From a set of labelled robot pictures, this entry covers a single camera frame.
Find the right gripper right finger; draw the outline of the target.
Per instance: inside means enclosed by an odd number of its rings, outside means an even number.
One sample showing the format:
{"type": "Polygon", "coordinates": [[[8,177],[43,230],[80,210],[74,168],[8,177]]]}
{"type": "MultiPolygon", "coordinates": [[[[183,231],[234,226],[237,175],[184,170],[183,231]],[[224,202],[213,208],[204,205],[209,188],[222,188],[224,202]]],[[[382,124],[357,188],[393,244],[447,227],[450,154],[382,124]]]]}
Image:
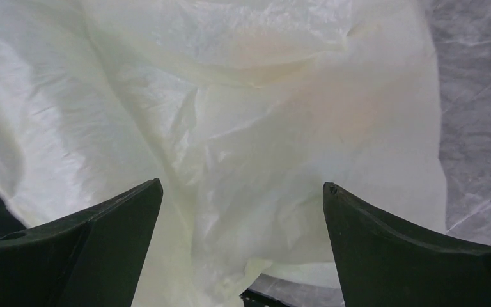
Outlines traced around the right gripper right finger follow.
{"type": "Polygon", "coordinates": [[[323,186],[347,306],[491,306],[491,246],[444,235],[323,186]]]}

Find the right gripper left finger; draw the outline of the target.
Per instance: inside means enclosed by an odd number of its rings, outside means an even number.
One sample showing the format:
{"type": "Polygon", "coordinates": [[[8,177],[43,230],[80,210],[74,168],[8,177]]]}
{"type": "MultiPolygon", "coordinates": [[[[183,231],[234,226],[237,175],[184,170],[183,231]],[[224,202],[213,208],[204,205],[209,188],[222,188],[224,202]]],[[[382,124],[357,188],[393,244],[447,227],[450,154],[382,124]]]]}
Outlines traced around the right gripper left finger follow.
{"type": "Polygon", "coordinates": [[[160,180],[0,238],[0,306],[130,306],[162,203],[160,180]]]}

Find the light green plastic bag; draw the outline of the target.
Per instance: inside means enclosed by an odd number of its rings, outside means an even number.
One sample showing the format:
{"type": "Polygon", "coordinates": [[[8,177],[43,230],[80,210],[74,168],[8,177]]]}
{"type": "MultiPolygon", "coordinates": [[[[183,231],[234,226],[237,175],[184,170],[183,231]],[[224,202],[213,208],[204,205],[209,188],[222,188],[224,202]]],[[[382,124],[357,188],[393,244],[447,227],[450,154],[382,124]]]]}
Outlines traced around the light green plastic bag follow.
{"type": "Polygon", "coordinates": [[[446,229],[419,1],[0,1],[0,197],[28,227],[164,190],[134,306],[339,281],[338,184],[446,229]]]}

